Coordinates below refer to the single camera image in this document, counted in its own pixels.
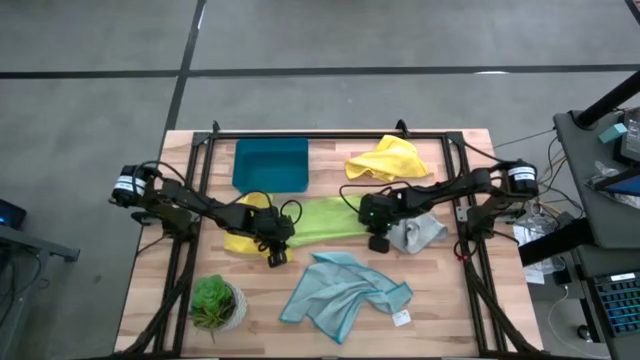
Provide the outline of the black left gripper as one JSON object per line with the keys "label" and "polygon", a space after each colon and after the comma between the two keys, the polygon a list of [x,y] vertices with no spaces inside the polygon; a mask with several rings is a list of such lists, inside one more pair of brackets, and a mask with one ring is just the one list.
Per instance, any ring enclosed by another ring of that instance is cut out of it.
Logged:
{"label": "black left gripper", "polygon": [[240,234],[249,237],[259,250],[269,250],[270,268],[288,263],[287,240],[295,234],[293,220],[277,207],[259,208],[244,205],[245,214]]}

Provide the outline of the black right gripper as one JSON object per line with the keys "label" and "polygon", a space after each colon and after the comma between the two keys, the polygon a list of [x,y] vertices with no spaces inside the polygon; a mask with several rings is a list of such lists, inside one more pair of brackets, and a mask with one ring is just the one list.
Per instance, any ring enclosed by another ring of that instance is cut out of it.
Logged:
{"label": "black right gripper", "polygon": [[402,219],[403,200],[399,195],[366,194],[360,201],[358,220],[372,235],[368,240],[368,249],[386,254],[390,250],[390,241],[382,236]]}

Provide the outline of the yellow microfiber towel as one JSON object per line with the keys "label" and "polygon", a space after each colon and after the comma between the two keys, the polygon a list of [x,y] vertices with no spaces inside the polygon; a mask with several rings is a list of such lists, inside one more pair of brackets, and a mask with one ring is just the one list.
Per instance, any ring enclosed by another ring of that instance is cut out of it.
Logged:
{"label": "yellow microfiber towel", "polygon": [[409,141],[393,135],[384,135],[373,151],[362,153],[345,162],[349,180],[362,175],[392,182],[396,178],[422,178],[429,169],[420,158],[417,148]]}
{"label": "yellow microfiber towel", "polygon": [[[242,194],[238,198],[231,201],[228,206],[234,207],[239,211],[240,215],[240,224],[242,225],[245,208],[244,205],[255,206],[259,208],[267,208],[270,206],[274,206],[272,202],[272,198],[269,194],[262,191],[250,191],[245,194]],[[241,228],[231,228],[228,227],[226,229],[226,235],[224,240],[224,249],[227,251],[231,251],[234,253],[241,254],[261,254],[266,259],[269,256],[269,250],[259,250],[257,245],[253,242],[253,240],[249,237],[242,236],[240,234]],[[288,261],[291,259],[292,252],[287,245],[286,252],[288,255]]]}

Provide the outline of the grey microfiber towel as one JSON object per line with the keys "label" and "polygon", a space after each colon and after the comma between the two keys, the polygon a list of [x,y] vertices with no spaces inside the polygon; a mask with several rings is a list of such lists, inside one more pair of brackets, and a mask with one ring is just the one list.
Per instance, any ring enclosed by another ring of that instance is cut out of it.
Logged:
{"label": "grey microfiber towel", "polygon": [[448,228],[433,212],[410,219],[401,219],[387,232],[385,238],[400,252],[417,254],[432,242],[444,241]]}

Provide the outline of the lime green microfiber towel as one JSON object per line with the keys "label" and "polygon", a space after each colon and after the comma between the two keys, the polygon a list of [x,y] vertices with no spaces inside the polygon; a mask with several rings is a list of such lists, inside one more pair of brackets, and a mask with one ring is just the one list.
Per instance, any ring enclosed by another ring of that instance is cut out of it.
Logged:
{"label": "lime green microfiber towel", "polygon": [[358,214],[341,197],[318,197],[301,201],[302,216],[287,240],[292,248],[323,241],[366,235]]}

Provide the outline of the light blue teal-edged towel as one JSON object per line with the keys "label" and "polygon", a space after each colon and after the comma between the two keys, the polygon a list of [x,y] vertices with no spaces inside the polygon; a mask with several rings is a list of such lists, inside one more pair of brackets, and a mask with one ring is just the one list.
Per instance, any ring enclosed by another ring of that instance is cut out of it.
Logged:
{"label": "light blue teal-edged towel", "polygon": [[348,252],[316,252],[280,313],[283,323],[312,324],[337,344],[347,339],[365,303],[392,315],[413,297],[405,283],[397,283],[360,263]]}

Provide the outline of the teal plastic bin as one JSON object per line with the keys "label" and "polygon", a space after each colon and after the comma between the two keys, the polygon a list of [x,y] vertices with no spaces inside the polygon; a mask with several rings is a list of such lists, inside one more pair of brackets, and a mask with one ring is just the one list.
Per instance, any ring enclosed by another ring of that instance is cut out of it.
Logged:
{"label": "teal plastic bin", "polygon": [[306,138],[241,139],[235,147],[232,185],[241,193],[303,193],[309,186]]}

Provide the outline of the green succulent in woven pot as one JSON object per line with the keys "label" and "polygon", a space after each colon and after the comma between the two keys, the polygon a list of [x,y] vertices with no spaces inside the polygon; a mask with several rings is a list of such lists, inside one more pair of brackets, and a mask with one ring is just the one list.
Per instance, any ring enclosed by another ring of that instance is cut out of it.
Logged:
{"label": "green succulent in woven pot", "polygon": [[248,313],[245,294],[221,275],[196,281],[189,310],[193,325],[207,332],[212,341],[221,333],[241,325]]}

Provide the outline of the white paper sheets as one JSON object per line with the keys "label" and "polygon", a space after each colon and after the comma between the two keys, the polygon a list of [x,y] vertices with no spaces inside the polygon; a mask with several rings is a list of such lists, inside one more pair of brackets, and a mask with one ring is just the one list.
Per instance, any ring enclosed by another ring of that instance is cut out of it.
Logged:
{"label": "white paper sheets", "polygon": [[[542,236],[542,233],[539,231],[521,225],[513,226],[513,234],[520,246],[533,242]],[[531,265],[526,265],[524,267],[526,282],[529,284],[544,285],[545,276],[552,274],[555,270],[556,265],[549,258]]]}

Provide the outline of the black desk leg bar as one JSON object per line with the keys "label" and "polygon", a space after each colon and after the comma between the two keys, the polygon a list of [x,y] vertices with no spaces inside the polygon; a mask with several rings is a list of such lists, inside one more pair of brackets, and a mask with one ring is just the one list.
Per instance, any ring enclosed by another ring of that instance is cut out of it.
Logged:
{"label": "black desk leg bar", "polygon": [[522,265],[530,266],[576,247],[594,244],[589,221],[581,218],[571,220],[561,228],[520,246],[519,255]]}

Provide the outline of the grey desk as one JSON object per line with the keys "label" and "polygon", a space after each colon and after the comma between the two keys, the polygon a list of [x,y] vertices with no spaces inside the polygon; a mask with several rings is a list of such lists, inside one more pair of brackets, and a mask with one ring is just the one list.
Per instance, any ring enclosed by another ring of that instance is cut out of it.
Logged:
{"label": "grey desk", "polygon": [[613,145],[602,144],[598,139],[616,120],[616,115],[607,115],[593,130],[583,130],[574,123],[571,113],[558,113],[553,117],[594,242],[608,249],[640,249],[640,209],[622,204],[587,185],[597,173],[597,162],[620,171],[626,169],[614,161]]}
{"label": "grey desk", "polygon": [[604,343],[612,360],[640,360],[640,334],[611,336],[604,314],[596,304],[596,293],[589,282],[593,277],[640,271],[640,250],[609,250],[583,246],[574,252],[573,258],[584,292],[581,305],[593,341]]}

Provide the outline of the clear plastic bag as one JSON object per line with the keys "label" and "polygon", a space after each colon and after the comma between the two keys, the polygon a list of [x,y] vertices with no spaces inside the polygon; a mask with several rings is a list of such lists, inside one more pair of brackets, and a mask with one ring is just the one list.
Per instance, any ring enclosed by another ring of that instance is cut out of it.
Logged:
{"label": "clear plastic bag", "polygon": [[594,162],[594,172],[585,181],[585,185],[596,191],[604,191],[606,187],[619,180],[621,172],[615,168],[610,168],[600,161]]}

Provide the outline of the grey metal stand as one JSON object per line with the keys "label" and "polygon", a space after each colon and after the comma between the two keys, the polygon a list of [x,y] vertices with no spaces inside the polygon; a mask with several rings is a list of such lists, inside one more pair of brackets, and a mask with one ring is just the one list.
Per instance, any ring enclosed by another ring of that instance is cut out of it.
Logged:
{"label": "grey metal stand", "polygon": [[0,225],[0,360],[12,360],[32,299],[52,256],[76,262],[80,250]]}

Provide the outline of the black backlit keyboard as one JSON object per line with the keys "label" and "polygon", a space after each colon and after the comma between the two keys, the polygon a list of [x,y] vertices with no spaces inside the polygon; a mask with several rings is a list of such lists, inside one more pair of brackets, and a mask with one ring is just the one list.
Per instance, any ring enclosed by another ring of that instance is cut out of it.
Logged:
{"label": "black backlit keyboard", "polygon": [[590,285],[612,337],[640,334],[640,271],[593,277]]}

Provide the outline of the blue-screen computer monitor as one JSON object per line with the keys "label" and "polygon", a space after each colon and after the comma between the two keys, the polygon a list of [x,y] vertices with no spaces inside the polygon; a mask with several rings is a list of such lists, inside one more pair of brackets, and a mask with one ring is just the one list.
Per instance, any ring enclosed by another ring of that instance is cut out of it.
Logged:
{"label": "blue-screen computer monitor", "polygon": [[594,183],[594,189],[612,194],[640,197],[640,168],[629,169]]}

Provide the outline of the small teal box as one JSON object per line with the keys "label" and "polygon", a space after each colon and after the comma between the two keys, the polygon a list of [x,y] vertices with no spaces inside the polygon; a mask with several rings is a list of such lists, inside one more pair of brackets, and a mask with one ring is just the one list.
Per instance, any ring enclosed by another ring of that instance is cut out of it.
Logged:
{"label": "small teal box", "polygon": [[615,123],[603,131],[598,139],[602,144],[608,144],[622,137],[627,133],[627,128],[623,123]]}

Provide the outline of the black device with blue light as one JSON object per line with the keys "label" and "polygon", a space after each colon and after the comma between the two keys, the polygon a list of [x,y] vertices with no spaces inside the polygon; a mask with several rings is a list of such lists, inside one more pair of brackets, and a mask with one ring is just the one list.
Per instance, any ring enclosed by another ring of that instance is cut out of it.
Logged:
{"label": "black device with blue light", "polygon": [[20,230],[26,215],[27,212],[23,208],[0,199],[0,226]]}

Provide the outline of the black monitor stand pole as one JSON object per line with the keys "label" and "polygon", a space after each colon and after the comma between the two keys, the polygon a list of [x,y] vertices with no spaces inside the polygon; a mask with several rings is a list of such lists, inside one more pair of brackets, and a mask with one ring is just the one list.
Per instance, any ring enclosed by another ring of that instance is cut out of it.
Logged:
{"label": "black monitor stand pole", "polygon": [[592,130],[596,123],[640,92],[640,71],[624,80],[586,110],[574,117],[574,123],[583,130]]}

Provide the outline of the black electronic device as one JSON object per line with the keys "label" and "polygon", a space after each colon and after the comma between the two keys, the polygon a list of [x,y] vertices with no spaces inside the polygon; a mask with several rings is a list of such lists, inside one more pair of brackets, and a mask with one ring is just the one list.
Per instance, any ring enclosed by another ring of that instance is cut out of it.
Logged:
{"label": "black electronic device", "polygon": [[613,160],[628,167],[640,167],[640,107],[621,114],[618,124],[626,132],[614,141]]}

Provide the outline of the black aluminium rig frame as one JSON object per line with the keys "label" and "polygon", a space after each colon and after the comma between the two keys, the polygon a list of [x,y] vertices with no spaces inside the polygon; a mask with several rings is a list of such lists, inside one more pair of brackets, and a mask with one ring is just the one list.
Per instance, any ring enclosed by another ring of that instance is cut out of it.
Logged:
{"label": "black aluminium rig frame", "polygon": [[[238,195],[232,187],[233,157],[238,139],[252,136],[306,137],[309,139],[310,180],[307,192],[279,194],[276,200],[289,197],[307,199],[337,196],[338,188],[348,183],[344,172],[347,159],[373,150],[383,135],[404,135],[400,130],[286,130],[282,132],[219,131],[211,142],[211,165],[202,170],[205,143],[196,151],[196,186],[208,181],[207,195],[231,200]],[[460,145],[457,150],[445,135],[494,156],[487,129],[409,130],[408,141],[416,146],[420,158],[432,173],[419,184],[431,184],[454,176],[461,161],[465,169],[489,167],[496,163],[472,149]],[[476,195],[477,200],[460,200],[437,205],[436,217],[449,228],[443,243],[430,245],[411,256],[391,250],[380,254],[367,248],[369,235],[331,240],[294,250],[294,260],[287,265],[269,269],[260,255],[233,255],[223,250],[224,232],[211,220],[204,220],[197,250],[189,243],[170,245],[164,240],[146,250],[135,260],[130,287],[114,346],[113,359],[284,359],[284,358],[458,358],[476,357],[479,345],[488,350],[509,350],[514,345],[506,337],[498,322],[482,299],[466,284],[463,262],[453,253],[458,241],[456,207],[480,203],[488,198]],[[396,327],[391,315],[363,304],[353,330],[343,345],[336,344],[305,318],[301,323],[284,323],[279,314],[291,296],[304,270],[313,263],[315,252],[350,252],[359,261],[402,283],[406,281],[414,295],[408,305],[411,322]],[[160,345],[155,338],[145,352],[127,353],[136,338],[152,320],[161,306],[165,280],[178,278],[188,255],[195,255],[194,279],[221,274],[238,286],[248,300],[248,313],[234,330],[214,335],[199,330],[187,318],[191,296],[180,295],[168,314]],[[516,243],[497,235],[481,244],[473,257],[476,271],[499,302],[515,328],[537,349],[542,349],[539,328],[531,297],[525,281]]]}

